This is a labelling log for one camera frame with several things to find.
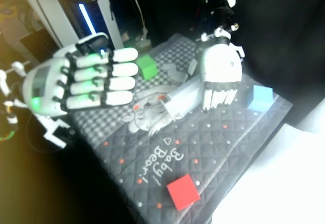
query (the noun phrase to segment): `polka dot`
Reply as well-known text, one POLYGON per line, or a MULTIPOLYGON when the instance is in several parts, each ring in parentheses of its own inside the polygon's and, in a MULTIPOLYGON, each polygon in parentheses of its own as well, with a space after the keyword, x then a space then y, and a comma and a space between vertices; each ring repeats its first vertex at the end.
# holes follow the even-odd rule
POLYGON ((166 96, 165 95, 159 95, 158 96, 158 100, 164 100, 164 99, 166 99, 166 96))

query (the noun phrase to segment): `blue cube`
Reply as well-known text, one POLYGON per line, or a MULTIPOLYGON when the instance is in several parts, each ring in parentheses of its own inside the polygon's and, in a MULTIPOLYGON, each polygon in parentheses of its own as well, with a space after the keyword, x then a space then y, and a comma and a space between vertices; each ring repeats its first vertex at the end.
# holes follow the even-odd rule
POLYGON ((248 95, 248 110, 267 111, 273 104, 273 89, 254 85, 248 95))

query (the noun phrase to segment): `block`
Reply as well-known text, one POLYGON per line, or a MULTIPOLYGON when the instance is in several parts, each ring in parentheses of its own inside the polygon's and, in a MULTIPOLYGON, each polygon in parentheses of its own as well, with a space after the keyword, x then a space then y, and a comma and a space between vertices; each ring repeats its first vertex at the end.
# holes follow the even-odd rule
POLYGON ((201 198, 188 174, 168 184, 167 189, 177 210, 182 210, 201 198))
POLYGON ((248 110, 264 112, 273 104, 273 89, 254 85, 248 94, 248 110))
POLYGON ((136 64, 139 67, 140 75, 145 80, 153 78, 158 74, 156 62, 150 55, 142 56, 136 61, 136 64))

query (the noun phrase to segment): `green cube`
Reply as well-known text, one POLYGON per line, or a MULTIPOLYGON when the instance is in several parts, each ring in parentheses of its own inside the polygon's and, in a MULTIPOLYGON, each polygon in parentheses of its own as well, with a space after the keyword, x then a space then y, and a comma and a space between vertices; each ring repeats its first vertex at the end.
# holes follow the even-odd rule
POLYGON ((136 64, 138 65, 140 74, 144 80, 153 78, 158 74, 157 64, 150 55, 142 56, 136 61, 136 64))

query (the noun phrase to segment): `gray quilted cloth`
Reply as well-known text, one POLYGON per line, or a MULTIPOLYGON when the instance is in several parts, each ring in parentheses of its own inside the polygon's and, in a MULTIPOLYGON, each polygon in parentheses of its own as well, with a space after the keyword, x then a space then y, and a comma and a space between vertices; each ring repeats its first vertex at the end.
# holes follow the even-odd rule
POLYGON ((157 98, 180 84, 175 78, 187 70, 194 47, 193 41, 174 35, 149 53, 157 62, 159 75, 149 81, 137 78, 132 104, 74 115, 138 223, 206 223, 291 108, 274 94, 268 112, 247 110, 247 93, 258 83, 243 75, 230 106, 208 114, 196 108, 185 118, 167 120, 157 98), (162 84, 165 87, 152 90, 162 84), (160 131, 149 137, 148 132, 156 127, 160 131), (186 174, 201 199, 177 211, 166 185, 186 174))

